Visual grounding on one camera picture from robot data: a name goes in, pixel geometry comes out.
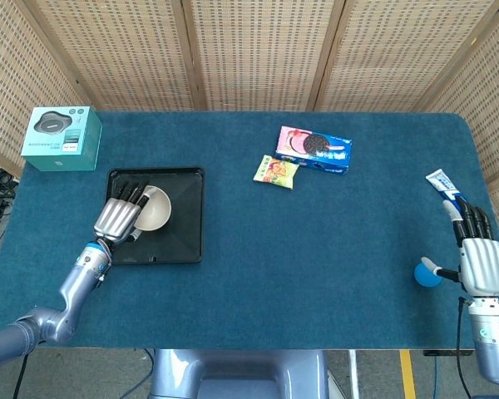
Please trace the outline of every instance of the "robotic arm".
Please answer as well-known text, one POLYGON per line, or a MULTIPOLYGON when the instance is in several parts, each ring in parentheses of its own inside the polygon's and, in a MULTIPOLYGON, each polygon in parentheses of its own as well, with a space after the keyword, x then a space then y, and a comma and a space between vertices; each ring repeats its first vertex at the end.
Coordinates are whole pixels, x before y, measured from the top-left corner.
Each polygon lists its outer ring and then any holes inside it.
POLYGON ((493 239, 490 222, 482 209, 462 197, 457 197, 457 203, 460 210, 452 202, 443 201, 457 238, 459 271, 440 268, 429 258, 422 258, 422 262, 433 274, 461 283, 473 296, 472 301, 466 302, 479 371, 488 381, 499 385, 499 242, 493 239))
POLYGON ((111 268, 111 250, 131 236, 133 225, 154 194, 146 185, 123 186, 110 198, 94 225, 95 240, 83 249, 59 292, 65 309, 34 308, 0 330, 0 365, 24 356, 41 342, 64 343, 76 330, 89 293, 101 285, 111 268))

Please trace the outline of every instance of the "teal box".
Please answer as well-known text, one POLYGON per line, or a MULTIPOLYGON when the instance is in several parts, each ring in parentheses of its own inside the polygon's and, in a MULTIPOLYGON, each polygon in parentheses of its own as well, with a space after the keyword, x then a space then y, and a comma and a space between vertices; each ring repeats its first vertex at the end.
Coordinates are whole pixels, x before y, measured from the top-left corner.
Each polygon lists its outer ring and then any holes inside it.
POLYGON ((33 108, 22 157, 47 171, 94 170, 101 122, 90 106, 33 108))

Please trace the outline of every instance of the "white bowl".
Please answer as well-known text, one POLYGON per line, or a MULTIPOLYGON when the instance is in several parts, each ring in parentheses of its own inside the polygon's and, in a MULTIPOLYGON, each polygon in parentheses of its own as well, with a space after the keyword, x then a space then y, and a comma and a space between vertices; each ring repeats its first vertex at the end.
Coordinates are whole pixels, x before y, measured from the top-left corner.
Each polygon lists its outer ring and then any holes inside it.
POLYGON ((135 222, 135 227, 142 231, 152 231, 163 227, 172 212, 172 204, 168 195, 159 187, 147 185, 144 192, 152 191, 150 199, 135 222))

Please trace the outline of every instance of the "black tray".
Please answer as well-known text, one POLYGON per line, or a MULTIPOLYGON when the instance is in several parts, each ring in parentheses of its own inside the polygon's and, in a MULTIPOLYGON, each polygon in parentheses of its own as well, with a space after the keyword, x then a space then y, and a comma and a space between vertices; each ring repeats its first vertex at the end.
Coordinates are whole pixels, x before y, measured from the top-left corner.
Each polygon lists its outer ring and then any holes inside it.
POLYGON ((134 243, 116 248, 113 264, 192 264, 203 252, 203 179, 201 168, 114 169, 107 178, 106 200, 124 181, 155 185, 172 204, 168 222, 158 230, 145 231, 134 243))

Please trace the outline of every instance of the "yellow floor line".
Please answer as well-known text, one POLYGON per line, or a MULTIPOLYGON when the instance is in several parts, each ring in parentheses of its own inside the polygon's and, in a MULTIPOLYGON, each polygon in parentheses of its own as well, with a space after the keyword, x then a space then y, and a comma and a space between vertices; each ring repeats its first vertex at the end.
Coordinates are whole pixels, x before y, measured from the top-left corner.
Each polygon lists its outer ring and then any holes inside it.
POLYGON ((413 363, 410 359, 410 351, 401 349, 399 351, 401 359, 401 374, 403 375, 403 390, 405 399, 416 399, 416 389, 414 388, 413 363))

